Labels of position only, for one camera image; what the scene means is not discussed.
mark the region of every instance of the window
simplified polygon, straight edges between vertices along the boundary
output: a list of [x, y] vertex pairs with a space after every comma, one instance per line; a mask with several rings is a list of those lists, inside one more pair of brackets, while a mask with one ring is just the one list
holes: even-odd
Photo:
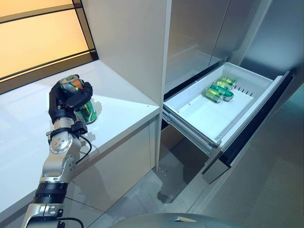
[[80, 0], [0, 8], [0, 94], [98, 59]]

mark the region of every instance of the white countertop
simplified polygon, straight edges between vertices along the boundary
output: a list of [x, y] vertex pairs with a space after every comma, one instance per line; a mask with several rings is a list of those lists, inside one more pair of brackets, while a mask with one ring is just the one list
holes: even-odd
[[46, 93], [56, 81], [71, 74], [79, 74], [92, 84], [93, 101], [97, 112], [101, 111], [97, 120], [88, 125], [87, 137], [93, 145], [90, 157], [159, 113], [159, 106], [100, 60], [0, 95], [0, 221], [31, 200], [29, 194], [36, 189], [48, 156], [45, 133], [53, 127], [46, 109]]

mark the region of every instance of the white wall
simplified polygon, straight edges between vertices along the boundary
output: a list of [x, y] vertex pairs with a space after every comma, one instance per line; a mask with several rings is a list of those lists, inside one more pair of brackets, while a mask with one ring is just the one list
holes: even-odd
[[166, 0], [84, 0], [99, 57], [152, 99], [162, 103]]

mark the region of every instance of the beverage can in drawer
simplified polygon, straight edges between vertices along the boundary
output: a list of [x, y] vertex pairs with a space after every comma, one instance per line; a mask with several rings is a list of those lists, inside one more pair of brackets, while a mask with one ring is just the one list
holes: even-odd
[[[78, 75], [70, 75], [60, 80], [60, 88], [69, 98], [74, 94], [81, 93], [83, 81], [79, 79]], [[87, 124], [92, 123], [97, 118], [97, 113], [91, 101], [75, 110], [75, 114], [81, 122]]]
[[221, 102], [224, 98], [223, 93], [221, 91], [216, 91], [212, 88], [206, 89], [205, 96], [216, 103]]
[[234, 94], [231, 91], [228, 91], [220, 86], [217, 86], [216, 84], [212, 84], [210, 88], [214, 89], [215, 91], [222, 92], [225, 101], [230, 101], [234, 96]]
[[224, 82], [224, 83], [226, 83], [227, 85], [230, 85], [230, 86], [235, 86], [235, 84], [236, 84], [235, 80], [232, 80], [231, 78], [228, 78], [228, 77], [221, 77], [219, 79], [219, 81]]
[[222, 82], [222, 81], [216, 81], [214, 84], [216, 84], [217, 86], [220, 86], [222, 87], [223, 89], [226, 89], [226, 90], [231, 90], [232, 89], [232, 86], [226, 84], [225, 82]]

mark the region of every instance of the window frame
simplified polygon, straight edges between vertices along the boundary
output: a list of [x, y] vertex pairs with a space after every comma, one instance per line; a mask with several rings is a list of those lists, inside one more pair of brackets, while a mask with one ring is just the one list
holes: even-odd
[[2, 24], [14, 20], [25, 19], [49, 13], [56, 13], [65, 10], [75, 10], [81, 30], [85, 37], [86, 44], [88, 46], [88, 50], [75, 53], [70, 56], [62, 57], [60, 59], [55, 59], [38, 66], [33, 66], [31, 68], [24, 69], [0, 78], [0, 80], [6, 79], [5, 81], [0, 82], [0, 94], [99, 59], [91, 35], [90, 27], [87, 22], [83, 4], [81, 0], [72, 0], [72, 3], [73, 4], [55, 6], [46, 9], [37, 9], [0, 17], [0, 24]]

